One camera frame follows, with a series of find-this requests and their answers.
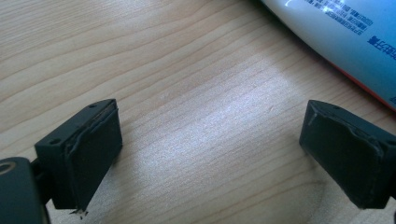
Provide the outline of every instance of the wood grain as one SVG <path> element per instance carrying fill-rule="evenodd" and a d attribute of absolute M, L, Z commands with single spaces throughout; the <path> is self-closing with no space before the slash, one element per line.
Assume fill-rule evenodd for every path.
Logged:
<path fill-rule="evenodd" d="M 359 210 L 298 138 L 309 99 L 391 133 L 394 114 L 259 1 L 3 1 L 0 159 L 116 98 L 124 147 L 79 221 L 391 223 Z"/>

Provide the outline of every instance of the black plastic piece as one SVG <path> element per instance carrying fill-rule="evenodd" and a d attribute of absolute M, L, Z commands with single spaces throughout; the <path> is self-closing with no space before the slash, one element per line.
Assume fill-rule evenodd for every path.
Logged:
<path fill-rule="evenodd" d="M 0 204 L 0 223 L 50 223 L 25 158 L 0 161 Z"/>
<path fill-rule="evenodd" d="M 51 176 L 55 207 L 85 210 L 121 148 L 115 100 L 85 107 L 37 142 L 36 170 Z"/>
<path fill-rule="evenodd" d="M 309 101 L 300 145 L 359 208 L 384 208 L 394 194 L 396 137 L 372 123 Z"/>

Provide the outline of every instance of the wooden table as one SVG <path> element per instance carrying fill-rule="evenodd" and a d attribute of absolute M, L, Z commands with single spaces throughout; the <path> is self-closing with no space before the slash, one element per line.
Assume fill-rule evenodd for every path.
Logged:
<path fill-rule="evenodd" d="M 0 79 L 0 159 L 118 100 L 124 147 L 90 213 L 49 203 L 52 223 L 392 222 L 394 200 L 359 210 L 298 139 L 309 99 L 391 133 L 394 113 L 259 1 L 4 1 Z"/>

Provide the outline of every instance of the small hole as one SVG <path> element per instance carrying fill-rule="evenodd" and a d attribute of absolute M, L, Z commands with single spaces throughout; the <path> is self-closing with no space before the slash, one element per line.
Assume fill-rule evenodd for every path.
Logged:
<path fill-rule="evenodd" d="M 390 144 L 393 147 L 396 147 L 396 141 L 389 140 L 389 141 L 387 141 L 387 143 Z"/>
<path fill-rule="evenodd" d="M 60 142 L 61 142 L 61 139 L 59 139 L 59 138 L 55 138 L 55 139 L 52 139 L 52 140 L 49 141 L 49 143 L 51 145 L 56 145 L 56 144 L 58 144 Z"/>
<path fill-rule="evenodd" d="M 14 169 L 16 165 L 17 164 L 15 163 L 15 161 L 6 161 L 0 163 L 0 175 L 8 173 L 12 169 Z"/>

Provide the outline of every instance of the light wooden surface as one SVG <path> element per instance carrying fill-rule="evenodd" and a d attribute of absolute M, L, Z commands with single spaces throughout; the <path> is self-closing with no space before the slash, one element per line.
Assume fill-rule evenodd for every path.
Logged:
<path fill-rule="evenodd" d="M 392 223 L 394 200 L 357 209 L 298 138 L 309 99 L 391 133 L 394 113 L 259 1 L 0 4 L 0 159 L 119 102 L 124 148 L 90 213 L 49 203 L 52 223 Z"/>

